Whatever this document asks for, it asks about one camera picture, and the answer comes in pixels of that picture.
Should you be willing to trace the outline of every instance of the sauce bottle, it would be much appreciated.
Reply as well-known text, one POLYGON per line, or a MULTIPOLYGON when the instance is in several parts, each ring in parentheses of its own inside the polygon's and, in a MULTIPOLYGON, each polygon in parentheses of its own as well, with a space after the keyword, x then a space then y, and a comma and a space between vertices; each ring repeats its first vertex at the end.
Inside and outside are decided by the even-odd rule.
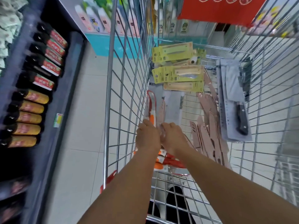
POLYGON ((8 113, 3 123, 5 125, 13 124, 15 122, 22 122, 22 123, 32 123, 32 124, 40 124, 43 118, 41 115, 33 114, 29 112, 17 111, 14 113, 8 113))
POLYGON ((58 66, 61 66, 63 64, 61 56, 59 56, 55 51, 53 51, 50 47, 48 47, 42 42, 32 43, 29 47, 29 50, 33 53, 39 53, 44 55, 58 66))
POLYGON ((48 58, 40 55, 40 54, 34 54, 32 56, 26 56, 25 62, 24 62, 24 68, 25 69, 35 69, 40 72, 43 72, 45 74, 46 72, 50 72, 51 74, 55 76, 61 75, 61 68, 58 67, 56 64, 54 64, 52 61, 50 61, 48 58))
POLYGON ((40 142, 39 136, 10 136, 0 140, 0 149, 14 147, 32 147, 40 142))
POLYGON ((49 96, 30 89, 18 89, 13 93, 12 100, 21 101, 23 99, 43 105, 51 102, 49 96))
POLYGON ((44 128, 36 124, 27 124, 27 123, 14 123, 11 125, 5 126, 5 128, 1 131, 2 136, 6 136, 7 138, 10 135, 38 135, 40 134, 44 128))
POLYGON ((57 80, 52 81, 48 77, 46 77, 43 73, 36 73, 34 71, 23 71, 19 75, 19 79, 17 81, 17 88, 32 88, 39 90, 40 88, 52 91, 57 88, 57 80))
POLYGON ((45 107, 43 105, 26 100, 12 101, 7 108, 8 112, 17 112, 19 110, 35 114, 41 114, 43 112, 46 112, 45 107))
POLYGON ((33 39, 38 42, 43 42, 54 50, 59 56, 64 56, 65 50, 58 45, 51 37, 46 33, 35 33, 33 39))
POLYGON ((66 40, 54 29, 49 23, 39 22, 37 24, 37 29, 40 32, 47 33, 50 37, 57 42, 62 48, 66 48, 68 43, 66 40))

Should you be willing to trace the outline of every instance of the knife handle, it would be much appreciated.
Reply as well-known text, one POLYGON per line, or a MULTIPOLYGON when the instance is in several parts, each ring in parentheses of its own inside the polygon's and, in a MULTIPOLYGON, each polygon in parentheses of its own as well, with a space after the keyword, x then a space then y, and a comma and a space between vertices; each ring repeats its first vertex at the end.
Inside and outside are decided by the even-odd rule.
POLYGON ((245 112, 245 105, 237 103, 237 117, 238 117, 238 127, 237 131, 242 135, 248 135, 248 121, 245 112))

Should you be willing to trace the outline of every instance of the red sign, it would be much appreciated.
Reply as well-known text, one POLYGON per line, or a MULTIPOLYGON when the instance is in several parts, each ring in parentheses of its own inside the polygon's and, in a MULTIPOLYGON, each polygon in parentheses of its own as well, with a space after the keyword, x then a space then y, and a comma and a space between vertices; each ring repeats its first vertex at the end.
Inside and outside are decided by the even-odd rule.
POLYGON ((184 0, 178 19, 249 26, 266 0, 184 0))

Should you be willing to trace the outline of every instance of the metal shopping cart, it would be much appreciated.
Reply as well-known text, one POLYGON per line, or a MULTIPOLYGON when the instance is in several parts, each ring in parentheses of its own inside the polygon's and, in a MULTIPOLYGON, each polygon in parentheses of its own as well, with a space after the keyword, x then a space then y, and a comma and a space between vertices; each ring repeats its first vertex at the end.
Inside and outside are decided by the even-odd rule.
MULTIPOLYGON (((121 22, 126 35, 121 39, 115 28, 115 19, 120 14, 117 4, 124 6, 124 3, 123 0, 113 0, 105 116, 104 186, 107 177, 114 170, 120 171, 133 156, 135 132, 143 119, 152 67, 151 48, 161 42, 191 40, 207 50, 207 56, 201 60, 201 64, 205 66, 215 88, 216 60, 223 57, 238 58, 242 62, 241 67, 246 69, 242 78, 248 88, 245 93, 253 141, 228 143, 233 170, 299 207, 299 41, 296 27, 291 27, 292 30, 285 34, 285 30, 297 20, 299 0, 267 0, 259 11, 254 21, 263 18, 262 13, 265 17, 276 4, 281 3, 280 17, 276 18, 279 25, 276 34, 268 28, 261 34, 255 34, 254 30, 248 33, 248 30, 231 26, 222 47, 210 43, 215 23, 201 22, 203 30, 200 38, 182 38, 177 31, 170 35, 167 30, 155 35, 155 22, 149 17, 153 11, 152 1, 127 0, 129 8, 125 22, 121 22), (135 25, 131 27, 129 19, 134 18, 134 15, 135 25), (140 36, 133 37, 137 30, 140 36)), ((196 122, 199 115, 203 115, 203 111, 196 94, 186 93, 181 128, 191 141, 189 121, 196 122)), ((165 220, 166 206, 188 212, 189 218, 192 216, 196 223, 221 223, 191 176, 154 172, 151 201, 159 206, 161 218, 152 214, 147 219, 158 223, 168 223, 165 220), (175 185, 183 189, 183 194, 169 191, 169 186, 175 185), (183 196, 189 207, 183 209, 177 204, 167 204, 166 195, 169 193, 183 196)))

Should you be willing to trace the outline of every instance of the bottle label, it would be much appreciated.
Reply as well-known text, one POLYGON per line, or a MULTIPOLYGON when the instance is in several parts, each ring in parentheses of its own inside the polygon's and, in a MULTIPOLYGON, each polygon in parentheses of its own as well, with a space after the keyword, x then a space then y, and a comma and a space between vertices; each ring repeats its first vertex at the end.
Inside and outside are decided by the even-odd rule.
POLYGON ((13 134, 38 135, 40 126, 34 124, 17 123, 17 130, 13 134))
POLYGON ((62 48, 66 48, 68 43, 56 30, 51 31, 50 37, 53 38, 59 45, 61 45, 62 48))
POLYGON ((42 121, 42 117, 37 114, 32 114, 29 112, 20 112, 20 115, 17 119, 17 122, 24 122, 24 123, 33 123, 39 124, 42 121))
POLYGON ((33 112, 36 114, 41 114, 44 112, 44 106, 32 103, 30 101, 23 101, 20 110, 25 112, 33 112))
POLYGON ((48 72, 52 73, 53 75, 59 76, 61 73, 61 68, 52 63, 50 60, 45 59, 41 68, 47 70, 48 72))
POLYGON ((63 56, 65 53, 65 50, 61 48, 60 45, 58 45, 53 39, 48 40, 47 46, 57 52, 59 56, 63 56))
POLYGON ((50 48, 46 49, 45 56, 49 58, 49 60, 53 61, 55 64, 59 66, 62 65, 62 58, 57 53, 52 51, 50 48))
POLYGON ((54 82, 39 74, 36 74, 33 84, 38 85, 46 90, 52 90, 54 87, 54 82))
POLYGON ((32 147, 36 144, 36 137, 34 136, 12 136, 9 148, 14 147, 32 147))
POLYGON ((29 90, 27 96, 25 96, 24 99, 34 101, 43 105, 49 102, 49 97, 47 95, 36 92, 34 90, 29 90))

